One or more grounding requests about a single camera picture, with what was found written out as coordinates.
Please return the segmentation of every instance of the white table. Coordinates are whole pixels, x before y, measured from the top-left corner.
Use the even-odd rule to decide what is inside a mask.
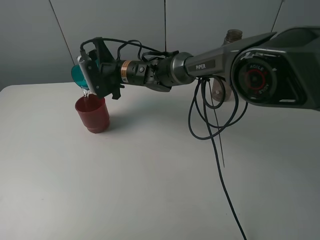
[[[74,83],[1,91],[0,239],[241,239],[211,143],[188,130],[194,87],[126,86],[119,100],[106,98],[111,125],[100,134],[74,109]],[[218,111],[221,123],[233,104]],[[222,142],[248,239],[320,235],[319,112],[250,105]]]

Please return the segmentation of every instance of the robotic arm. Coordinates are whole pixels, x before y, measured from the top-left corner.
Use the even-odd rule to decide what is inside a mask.
[[[81,45],[77,60],[89,89],[100,98],[112,94],[119,99],[122,84],[169,92],[196,78],[222,75],[253,105],[320,110],[320,27],[291,28],[272,38],[275,34],[245,38],[197,56],[146,47],[151,51],[141,60],[115,60],[104,44],[109,39],[96,37]],[[95,45],[88,54],[86,43]]]

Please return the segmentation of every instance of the red cup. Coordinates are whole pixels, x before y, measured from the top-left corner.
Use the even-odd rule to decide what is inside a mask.
[[[94,94],[89,97],[81,97],[75,103],[75,109],[78,112],[83,125],[94,134],[106,130],[110,125],[109,113],[105,98],[98,98]]]

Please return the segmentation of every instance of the table surface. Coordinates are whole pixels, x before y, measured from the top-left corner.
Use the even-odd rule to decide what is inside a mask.
[[[75,111],[82,92],[74,83],[1,91],[0,239],[241,239],[211,142],[188,130],[194,87],[126,86],[119,100],[106,97],[111,125],[100,134]],[[233,104],[218,111],[221,123]],[[222,172],[249,236],[289,234],[306,211],[319,225],[319,208],[308,209],[320,200],[319,122],[315,111],[250,105],[222,134]]]

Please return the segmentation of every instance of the red ring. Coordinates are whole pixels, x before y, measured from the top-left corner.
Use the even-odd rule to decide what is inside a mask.
[[[251,84],[248,83],[248,75],[249,75],[250,73],[252,73],[252,72],[257,72],[258,74],[261,75],[261,77],[262,77],[262,84],[261,84],[261,86],[259,86],[259,87],[252,87]],[[249,70],[249,71],[247,71],[247,72],[245,73],[245,83],[246,83],[246,85],[247,85],[250,89],[252,89],[252,90],[259,90],[259,89],[262,89],[262,88],[264,87],[264,85],[265,85],[265,83],[266,83],[266,78],[265,78],[265,76],[263,75],[263,73],[262,73],[261,71],[259,71],[258,69],[251,69],[251,70]]]

